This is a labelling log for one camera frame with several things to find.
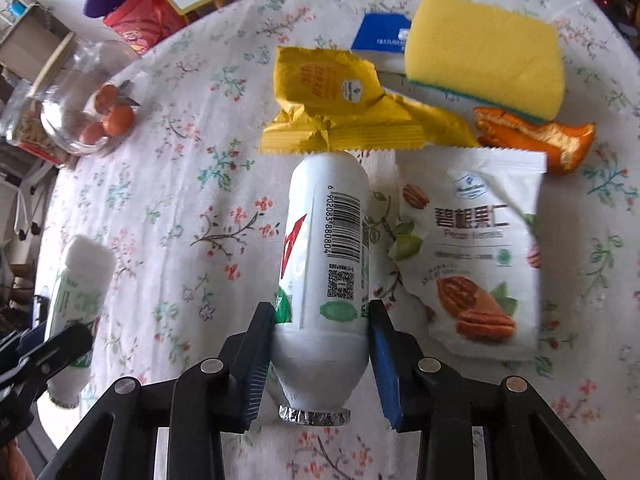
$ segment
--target sponge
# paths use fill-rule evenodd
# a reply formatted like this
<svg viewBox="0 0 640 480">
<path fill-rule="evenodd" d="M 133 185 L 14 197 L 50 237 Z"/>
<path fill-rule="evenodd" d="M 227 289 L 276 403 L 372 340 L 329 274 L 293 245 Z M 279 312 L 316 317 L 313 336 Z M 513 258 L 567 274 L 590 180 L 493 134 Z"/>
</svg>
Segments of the sponge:
<svg viewBox="0 0 640 480">
<path fill-rule="evenodd" d="M 553 119 L 564 97 L 556 30 L 466 0 L 422 0 L 404 50 L 413 82 Z"/>
</svg>

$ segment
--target tablecloth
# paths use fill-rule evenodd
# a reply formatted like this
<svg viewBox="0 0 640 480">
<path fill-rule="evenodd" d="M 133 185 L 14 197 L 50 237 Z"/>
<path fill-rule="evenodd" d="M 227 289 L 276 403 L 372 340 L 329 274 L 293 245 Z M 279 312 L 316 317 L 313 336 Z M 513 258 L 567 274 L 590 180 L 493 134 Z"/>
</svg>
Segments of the tablecloth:
<svg viewBox="0 0 640 480">
<path fill-rule="evenodd" d="M 640 64 L 591 0 L 473 0 L 535 16 L 558 30 L 566 72 L 559 120 L 597 123 L 597 139 L 570 176 L 545 178 L 538 211 L 543 254 L 540 348 L 525 364 L 457 358 L 428 337 L 423 306 L 386 257 L 397 215 L 392 153 L 357 152 L 372 190 L 371 296 L 426 354 L 469 377 L 517 372 L 545 397 L 610 480 L 640 470 Z M 87 408 L 117 377 L 178 376 L 246 329 L 272 300 L 299 156 L 263 156 L 276 114 L 279 45 L 348 48 L 364 12 L 413 15 L 420 0 L 243 0 L 194 23 L 148 54 L 150 103 L 129 139 L 58 177 L 47 215 L 37 290 L 54 284 L 74 234 L 114 252 L 117 268 L 96 340 Z M 393 90 L 471 119 L 476 102 L 381 76 Z M 276 392 L 273 374 L 268 392 Z M 418 435 L 395 434 L 370 369 L 354 391 L 349 425 L 287 426 L 276 394 L 244 435 L 225 435 L 231 479 L 404 479 Z M 479 433 L 474 442 L 481 445 Z M 157 475 L 164 475 L 164 452 Z"/>
</svg>

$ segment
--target floral pattern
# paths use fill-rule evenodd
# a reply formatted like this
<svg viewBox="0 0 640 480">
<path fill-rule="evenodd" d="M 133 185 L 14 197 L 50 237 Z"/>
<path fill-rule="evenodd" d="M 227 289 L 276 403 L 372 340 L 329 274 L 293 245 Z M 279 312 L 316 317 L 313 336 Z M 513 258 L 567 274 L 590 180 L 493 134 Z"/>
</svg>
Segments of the floral pattern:
<svg viewBox="0 0 640 480">
<path fill-rule="evenodd" d="M 369 297 L 380 298 L 396 328 L 415 335 L 425 353 L 463 375 L 494 383 L 508 374 L 525 377 L 609 480 L 634 478 L 637 463 L 621 460 L 637 456 L 626 436 L 637 431 L 640 392 L 640 65 L 591 0 L 471 1 L 553 23 L 567 81 L 559 117 L 597 124 L 586 163 L 573 175 L 545 177 L 540 195 L 536 228 L 546 263 L 539 349 L 532 362 L 494 363 L 433 345 L 433 310 L 406 293 L 386 256 L 399 221 L 393 156 L 359 150 L 353 154 L 372 190 Z M 412 18 L 419 3 L 242 0 L 146 55 L 151 85 L 135 130 L 108 156 L 60 172 L 42 237 L 36 290 L 52 290 L 75 234 L 116 257 L 96 339 L 104 351 L 94 352 L 83 413 L 121 375 L 164 381 L 217 355 L 226 337 L 247 327 L 255 305 L 272 300 L 290 176 L 300 161 L 259 153 L 260 132 L 278 109 L 277 47 L 348 48 L 364 12 Z M 469 98 L 400 76 L 380 79 L 472 120 L 476 102 Z M 415 477 L 417 436 L 389 430 L 370 375 L 348 401 L 351 423 L 339 429 L 274 423 L 278 388 L 271 371 L 251 430 L 223 437 L 229 479 L 256 471 L 299 480 Z M 472 436 L 481 448 L 482 434 Z M 164 478 L 161 468 L 157 478 Z"/>
</svg>

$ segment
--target yellow wrapper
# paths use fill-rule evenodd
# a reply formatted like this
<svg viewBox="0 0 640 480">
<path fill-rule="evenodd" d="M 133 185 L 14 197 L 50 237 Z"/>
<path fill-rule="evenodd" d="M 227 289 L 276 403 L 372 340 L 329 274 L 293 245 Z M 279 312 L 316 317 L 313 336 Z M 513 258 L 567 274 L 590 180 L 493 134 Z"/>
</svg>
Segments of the yellow wrapper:
<svg viewBox="0 0 640 480">
<path fill-rule="evenodd" d="M 273 89 L 282 110 L 262 133 L 263 153 L 478 146 L 464 119 L 387 94 L 373 64 L 344 50 L 279 47 Z"/>
</svg>

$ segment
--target white bottle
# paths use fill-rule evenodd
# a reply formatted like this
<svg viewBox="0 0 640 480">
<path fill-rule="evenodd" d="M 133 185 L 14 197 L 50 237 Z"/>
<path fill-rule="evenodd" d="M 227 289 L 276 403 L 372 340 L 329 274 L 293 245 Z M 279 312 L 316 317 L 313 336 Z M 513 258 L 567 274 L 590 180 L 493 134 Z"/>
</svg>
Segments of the white bottle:
<svg viewBox="0 0 640 480">
<path fill-rule="evenodd" d="M 83 323 L 94 337 L 100 311 L 115 270 L 115 256 L 89 238 L 71 238 L 62 253 L 56 285 L 53 288 L 45 339 L 73 323 Z M 75 408 L 80 392 L 89 382 L 93 348 L 49 380 L 52 402 L 62 408 Z"/>
<path fill-rule="evenodd" d="M 309 155 L 291 177 L 271 349 L 297 412 L 281 408 L 285 420 L 348 419 L 344 403 L 369 361 L 368 198 L 367 174 L 349 153 Z"/>
</svg>

